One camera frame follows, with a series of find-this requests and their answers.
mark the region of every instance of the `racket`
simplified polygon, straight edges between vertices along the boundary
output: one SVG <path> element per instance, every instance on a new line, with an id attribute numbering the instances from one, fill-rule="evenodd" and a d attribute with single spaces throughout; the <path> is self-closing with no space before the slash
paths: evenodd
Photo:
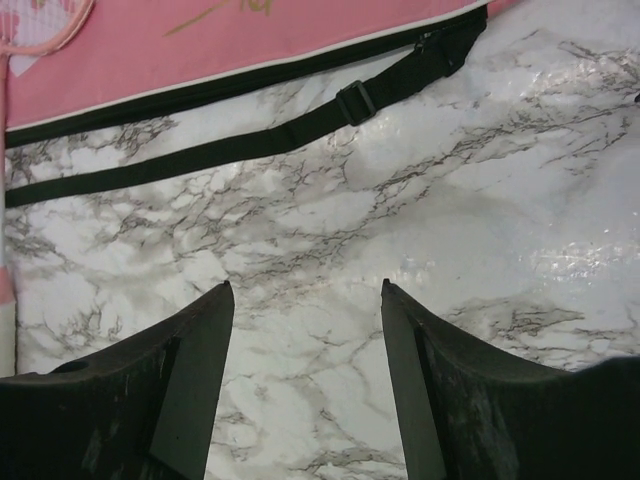
<path id="1" fill-rule="evenodd" d="M 0 0 L 0 377 L 15 374 L 15 296 L 4 238 L 7 75 L 11 55 L 41 56 L 64 47 L 86 21 L 94 0 Z"/>

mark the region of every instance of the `racket strings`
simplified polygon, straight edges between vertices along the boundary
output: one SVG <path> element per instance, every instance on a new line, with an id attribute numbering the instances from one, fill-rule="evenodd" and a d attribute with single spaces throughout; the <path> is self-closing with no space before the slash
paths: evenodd
<path id="1" fill-rule="evenodd" d="M 0 35 L 15 47 L 45 43 L 69 23 L 80 0 L 0 0 Z"/>

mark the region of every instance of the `white marble table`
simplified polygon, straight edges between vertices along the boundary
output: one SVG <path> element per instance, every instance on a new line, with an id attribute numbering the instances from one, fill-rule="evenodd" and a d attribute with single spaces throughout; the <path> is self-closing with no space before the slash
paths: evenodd
<path id="1" fill-rule="evenodd" d="M 640 353 L 640 3 L 524 0 L 467 66 L 290 155 L 9 212 L 19 369 L 46 372 L 222 280 L 236 320 L 208 480 L 403 479 L 391 278 L 494 345 Z M 299 115 L 401 53 L 10 152 L 13 186 Z"/>

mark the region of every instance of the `strap adjuster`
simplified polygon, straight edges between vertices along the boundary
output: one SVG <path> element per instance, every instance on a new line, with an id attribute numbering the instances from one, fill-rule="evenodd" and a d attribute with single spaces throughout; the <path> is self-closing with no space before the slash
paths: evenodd
<path id="1" fill-rule="evenodd" d="M 336 102 L 349 125 L 354 127 L 362 125 L 378 113 L 369 92 L 360 80 L 340 90 L 336 94 Z"/>

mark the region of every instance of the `pink racket bag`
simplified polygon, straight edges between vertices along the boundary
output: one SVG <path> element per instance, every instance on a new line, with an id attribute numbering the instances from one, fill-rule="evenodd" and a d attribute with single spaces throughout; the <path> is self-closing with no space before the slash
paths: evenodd
<path id="1" fill-rule="evenodd" d="M 253 148 L 207 144 L 142 162 L 144 171 L 123 172 L 116 180 L 77 175 L 75 186 L 73 178 L 41 182 L 9 191 L 7 206 L 278 154 L 363 123 L 455 73 L 487 16 L 506 3 L 98 0 L 83 30 L 64 49 L 50 57 L 11 59 L 9 146 L 167 115 L 409 45 L 414 49 L 378 77 L 345 86 L 315 116 L 294 119 L 293 128 L 236 141 Z M 153 163 L 158 160 L 164 163 Z"/>

